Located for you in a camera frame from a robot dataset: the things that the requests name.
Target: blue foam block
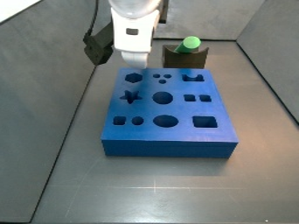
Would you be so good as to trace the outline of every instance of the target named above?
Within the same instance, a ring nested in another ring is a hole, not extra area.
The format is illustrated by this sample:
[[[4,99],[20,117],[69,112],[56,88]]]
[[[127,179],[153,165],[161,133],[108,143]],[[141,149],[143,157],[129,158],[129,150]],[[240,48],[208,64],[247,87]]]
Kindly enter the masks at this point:
[[[100,139],[107,156],[228,158],[239,139],[209,70],[120,68]]]

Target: shape sorter hole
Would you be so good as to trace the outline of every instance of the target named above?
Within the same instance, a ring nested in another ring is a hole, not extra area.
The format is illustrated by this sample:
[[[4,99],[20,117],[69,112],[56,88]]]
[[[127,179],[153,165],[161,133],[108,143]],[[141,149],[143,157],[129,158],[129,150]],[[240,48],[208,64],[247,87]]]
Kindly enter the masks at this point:
[[[131,104],[133,101],[143,99],[143,97],[140,97],[137,94],[139,91],[131,92],[125,90],[125,95],[120,97],[120,100],[127,100],[127,103]]]
[[[157,104],[168,104],[173,101],[173,96],[167,92],[156,92],[153,94],[153,101]]]
[[[139,81],[143,80],[143,75],[140,73],[129,73],[125,76],[125,81],[131,82],[131,83],[136,83]]]
[[[204,81],[201,74],[197,74],[195,77],[191,77],[187,74],[183,74],[181,80],[183,81]]]
[[[163,128],[171,128],[179,123],[179,120],[172,115],[159,115],[153,119],[153,124]]]
[[[192,125],[195,128],[217,128],[217,122],[213,116],[193,116]]]
[[[124,125],[127,123],[127,118],[124,116],[115,116],[113,124],[115,125]]]
[[[185,100],[187,102],[195,102],[195,95],[193,95],[193,94],[185,94],[185,95],[183,96],[183,98],[184,98],[184,100]]]
[[[207,94],[200,94],[200,101],[201,102],[211,102],[211,97]]]
[[[133,125],[141,125],[144,123],[144,118],[141,116],[136,116],[132,119],[132,124]]]
[[[165,79],[171,79],[172,76],[167,73],[164,76],[163,76]]]

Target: circular hole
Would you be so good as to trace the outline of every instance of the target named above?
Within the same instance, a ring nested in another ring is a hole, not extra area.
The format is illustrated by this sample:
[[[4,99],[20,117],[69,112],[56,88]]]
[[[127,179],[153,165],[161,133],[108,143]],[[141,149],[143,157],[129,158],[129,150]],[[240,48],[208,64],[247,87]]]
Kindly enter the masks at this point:
[[[171,128],[179,123],[179,120],[171,115],[159,115],[153,119],[153,124],[163,128]]]
[[[167,92],[157,92],[153,94],[153,101],[157,104],[168,104],[173,100],[173,96]]]
[[[169,79],[172,78],[172,76],[167,73],[164,76],[163,76],[165,79]]]
[[[144,123],[144,118],[141,116],[133,117],[133,119],[132,119],[132,124],[133,125],[140,125],[143,123]]]

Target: gray table surface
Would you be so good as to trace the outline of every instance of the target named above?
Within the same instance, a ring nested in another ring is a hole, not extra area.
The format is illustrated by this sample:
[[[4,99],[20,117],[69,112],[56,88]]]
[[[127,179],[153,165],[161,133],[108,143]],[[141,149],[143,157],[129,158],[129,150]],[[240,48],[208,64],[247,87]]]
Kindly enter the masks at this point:
[[[153,42],[149,67],[161,67]],[[229,159],[105,157],[120,53],[97,68],[33,222],[297,222],[297,126],[235,42],[203,42],[239,145]]]

